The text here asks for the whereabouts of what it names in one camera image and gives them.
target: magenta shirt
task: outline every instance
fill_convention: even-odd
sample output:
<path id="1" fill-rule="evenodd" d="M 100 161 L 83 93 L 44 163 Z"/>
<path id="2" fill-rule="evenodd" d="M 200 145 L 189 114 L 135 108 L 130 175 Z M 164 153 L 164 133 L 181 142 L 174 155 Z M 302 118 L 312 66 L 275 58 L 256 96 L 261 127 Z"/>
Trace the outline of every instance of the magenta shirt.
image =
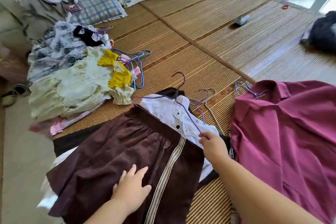
<path id="1" fill-rule="evenodd" d="M 324 223 L 336 216 L 336 87 L 256 83 L 236 98 L 231 143 L 237 161 Z"/>

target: yellow garment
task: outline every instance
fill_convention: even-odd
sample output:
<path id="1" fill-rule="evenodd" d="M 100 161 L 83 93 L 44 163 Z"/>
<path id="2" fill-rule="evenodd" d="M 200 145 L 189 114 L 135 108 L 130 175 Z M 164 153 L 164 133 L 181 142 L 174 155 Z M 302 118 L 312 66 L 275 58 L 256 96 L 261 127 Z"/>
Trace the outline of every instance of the yellow garment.
<path id="1" fill-rule="evenodd" d="M 119 58 L 119 56 L 114 53 L 111 52 L 111 50 L 107 49 L 104 53 L 104 55 L 98 60 L 97 65 L 99 66 L 114 66 L 117 58 Z"/>
<path id="2" fill-rule="evenodd" d="M 129 71 L 113 73 L 113 77 L 108 81 L 108 86 L 110 88 L 119 87 L 124 88 L 125 85 L 131 85 L 131 73 Z"/>

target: bed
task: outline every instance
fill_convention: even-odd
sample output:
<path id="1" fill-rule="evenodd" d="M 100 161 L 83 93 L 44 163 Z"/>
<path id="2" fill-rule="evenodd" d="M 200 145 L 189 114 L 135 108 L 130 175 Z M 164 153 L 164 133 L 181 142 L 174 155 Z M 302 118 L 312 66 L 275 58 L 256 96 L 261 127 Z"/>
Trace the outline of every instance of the bed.
<path id="1" fill-rule="evenodd" d="M 143 59 L 145 87 L 135 96 L 145 96 L 182 82 L 176 71 L 187 76 L 182 90 L 200 98 L 197 89 L 214 88 L 208 102 L 227 133 L 237 93 L 234 82 L 301 81 L 316 79 L 336 83 L 336 57 L 305 50 L 298 44 L 306 28 L 320 15 L 274 0 L 150 0 L 126 9 L 128 17 L 101 26 L 115 48 L 126 52 L 148 49 Z M 250 15 L 242 27 L 233 26 L 240 15 Z M 112 119 L 131 106 L 106 102 L 97 111 L 66 128 L 57 137 Z M 197 115 L 200 112 L 192 109 Z M 215 125 L 201 106 L 205 121 Z M 229 223 L 231 202 L 219 179 L 196 194 L 187 224 Z"/>

